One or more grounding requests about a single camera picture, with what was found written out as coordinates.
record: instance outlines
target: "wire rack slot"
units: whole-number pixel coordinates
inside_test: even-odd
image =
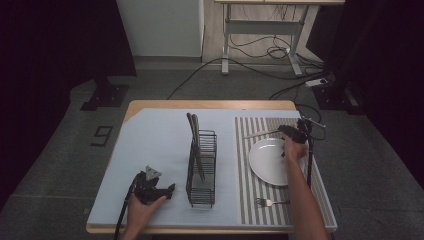
[[[191,142],[188,164],[186,191],[188,201],[193,207],[196,204],[215,204],[215,175],[216,175],[216,147],[217,136],[211,130],[199,130],[200,159],[205,179],[200,178],[195,161],[195,143]]]

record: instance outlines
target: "human arm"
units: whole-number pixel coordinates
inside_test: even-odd
[[[283,137],[285,139],[283,148],[286,156],[290,206],[296,239],[328,239],[321,211],[298,163],[298,160],[305,156],[307,147],[294,142],[285,134]]]
[[[134,193],[128,202],[127,226],[121,240],[134,240],[146,227],[155,211],[165,202],[166,196],[162,196],[151,205],[142,204]]]

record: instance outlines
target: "white desk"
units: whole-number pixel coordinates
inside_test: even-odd
[[[305,24],[309,5],[342,5],[344,0],[215,0],[216,3],[227,5],[224,32],[224,48],[222,54],[222,74],[228,74],[229,47],[228,38],[230,34],[263,34],[263,35],[291,35],[293,42],[288,49],[288,58],[297,76],[302,75],[299,67],[299,59],[296,56],[296,48],[299,43],[300,34]],[[298,22],[290,21],[253,21],[231,19],[232,4],[251,5],[303,5],[303,12]]]

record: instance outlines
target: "striped placemat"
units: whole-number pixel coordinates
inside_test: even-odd
[[[275,201],[284,201],[290,198],[287,186],[274,186],[257,177],[251,170],[248,159],[250,149],[256,142],[266,138],[281,138],[282,134],[277,132],[249,139],[243,139],[243,137],[258,131],[277,129],[280,125],[296,126],[296,123],[296,118],[235,118],[239,180],[238,190],[240,193],[240,202],[238,204],[238,212],[240,213],[239,223],[292,227],[293,223],[290,214],[290,205],[279,204],[272,207],[258,208],[257,205],[254,204],[256,198],[267,198]],[[307,164],[305,164],[303,172],[306,178]],[[321,208],[326,227],[329,230],[335,230],[337,224],[315,163],[312,167],[312,193]]]

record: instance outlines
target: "gray floor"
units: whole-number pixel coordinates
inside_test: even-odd
[[[212,34],[212,38],[205,39],[205,48],[221,44],[213,39],[218,34],[208,30],[206,34]],[[208,45],[207,41],[216,43]],[[205,50],[204,58],[215,58],[212,54],[219,57],[220,50]],[[111,239],[111,234],[87,233],[85,224],[129,102],[166,99],[198,66],[199,63],[187,62],[136,62],[138,77],[111,77],[112,83],[130,86],[120,108],[79,111],[95,84],[90,81],[76,87],[60,126],[2,210],[0,239]],[[277,90],[300,81],[270,78],[234,65],[230,69],[230,74],[224,77],[219,65],[204,68],[172,99],[265,100]],[[259,69],[293,76],[289,66]],[[294,100],[295,96],[296,91],[292,90],[280,99]],[[304,86],[299,88],[296,102],[317,108],[311,89]],[[314,112],[301,110],[306,116],[318,119]],[[424,239],[424,192],[368,118],[342,111],[320,113],[322,123],[328,127],[326,139],[316,142],[315,157],[339,225],[335,238]],[[96,141],[93,135],[98,126],[113,126],[105,147],[90,146]],[[318,129],[313,134],[322,136]],[[270,237],[257,236],[258,239]],[[252,239],[252,236],[220,238]]]

